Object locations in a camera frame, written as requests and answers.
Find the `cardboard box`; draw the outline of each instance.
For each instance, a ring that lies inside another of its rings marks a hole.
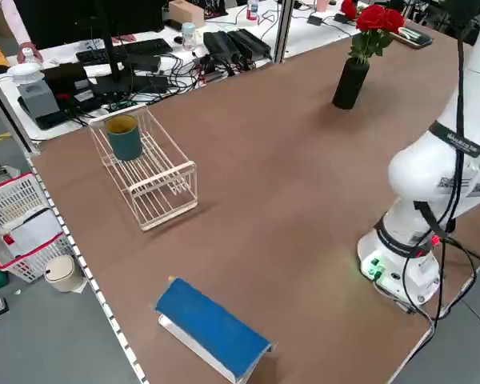
[[[180,22],[192,22],[196,29],[205,25],[205,10],[185,0],[169,2],[169,18]]]

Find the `red and white basket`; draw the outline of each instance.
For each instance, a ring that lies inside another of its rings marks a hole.
[[[3,241],[2,232],[11,223],[21,222],[48,207],[48,201],[32,173],[0,183],[0,270],[7,270],[26,282],[32,282],[44,274],[49,260],[63,254],[73,254],[58,223],[53,238],[22,255],[13,255]]]

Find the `table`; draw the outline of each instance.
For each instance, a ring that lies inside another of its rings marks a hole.
[[[339,2],[336,6],[330,6],[326,12],[316,13],[317,16],[322,18],[328,18],[334,16],[339,11]],[[272,14],[277,16],[277,2],[275,0],[266,0],[260,3],[260,14],[267,12],[267,15]],[[273,28],[264,36],[264,41],[267,42],[272,48],[274,48],[275,39],[277,35],[277,23],[272,23],[268,20],[263,21],[260,25],[256,22],[251,22],[246,19],[246,8],[244,6],[239,6],[231,8],[228,10],[229,15],[223,16],[221,18],[215,18],[209,21],[203,28],[198,30],[198,47],[195,51],[196,55],[201,57],[207,54],[207,50],[202,44],[202,34],[204,32],[216,32],[218,30],[236,30],[239,28],[246,28],[251,33],[255,34],[258,37],[263,36],[263,34],[272,26]],[[340,26],[345,32],[338,30],[332,26],[312,26],[307,24],[306,18],[309,14],[312,13],[312,10],[295,10],[294,18],[291,23],[290,36],[287,43],[287,55],[288,57],[300,54],[307,50],[312,50],[318,46],[323,46],[331,42],[335,42],[341,38],[344,38],[348,34],[355,34],[356,29],[353,26],[344,26],[328,19],[327,22],[331,25]],[[232,25],[232,22],[237,20],[237,25]],[[184,51],[181,46],[174,43],[174,37],[179,35],[179,33],[171,28],[165,28],[160,33],[155,32],[146,32],[142,34],[136,34],[138,41],[149,40],[154,38],[164,38],[173,48],[174,55],[184,60],[184,62],[190,62],[193,59],[191,52]],[[102,42],[98,44],[98,48],[102,47]],[[53,60],[57,62],[76,62],[76,53],[84,50],[85,47],[81,43],[67,44],[64,46],[57,46],[54,48],[49,48],[42,50],[42,56],[45,60],[45,68],[50,68],[58,65],[53,63]],[[17,63],[16,57],[7,58],[11,64]],[[268,60],[258,62],[257,65],[261,66],[268,62]],[[170,59],[164,58],[161,64],[161,70],[168,70],[172,66]],[[66,122],[59,126],[56,126],[50,130],[40,130],[39,127],[34,123],[34,121],[25,113],[25,111],[20,107],[18,103],[19,92],[16,88],[16,85],[12,83],[12,80],[8,77],[0,76],[0,87],[2,92],[7,97],[7,100],[11,104],[13,111],[19,118],[19,121],[23,124],[25,131],[29,135],[30,139],[36,141],[45,141],[52,138],[56,138],[62,134],[78,130],[81,128],[81,125],[76,122]],[[93,112],[94,116],[101,116],[106,114],[105,110],[98,110]]]
[[[454,88],[456,66],[444,62],[456,62],[455,41],[428,33],[430,47],[395,43],[371,60],[351,111],[330,104],[349,41],[152,106],[198,165],[200,203],[146,233],[89,132],[44,143],[35,170],[142,377],[225,382],[157,324],[153,305],[169,275],[276,345],[253,384],[380,384],[399,371],[428,324],[373,289],[358,271],[356,244],[395,199],[391,157],[441,113]],[[458,220],[456,235],[480,252],[480,207]],[[469,275],[465,258],[449,250],[445,300]]]

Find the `floor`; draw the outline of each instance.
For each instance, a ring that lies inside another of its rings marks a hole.
[[[11,40],[0,39],[0,45],[6,54],[16,51]],[[0,162],[23,168],[14,145],[0,144]],[[0,382],[138,382],[89,287],[82,294],[60,294],[44,281],[13,279],[2,294],[10,312],[0,317]],[[394,382],[480,384],[480,278]]]

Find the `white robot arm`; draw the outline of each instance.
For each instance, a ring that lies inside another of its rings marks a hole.
[[[454,217],[480,204],[480,35],[464,71],[464,136],[456,135],[457,89],[432,127],[394,156],[389,178],[400,198],[358,244],[363,274],[401,302],[409,303],[409,295],[421,305],[439,287],[439,265],[430,251],[438,240],[431,234],[417,244],[430,225],[414,202],[428,203],[438,220],[444,215],[454,185],[457,149],[462,148],[465,159]],[[449,216],[440,223],[442,228]],[[402,284],[404,265],[407,294]]]

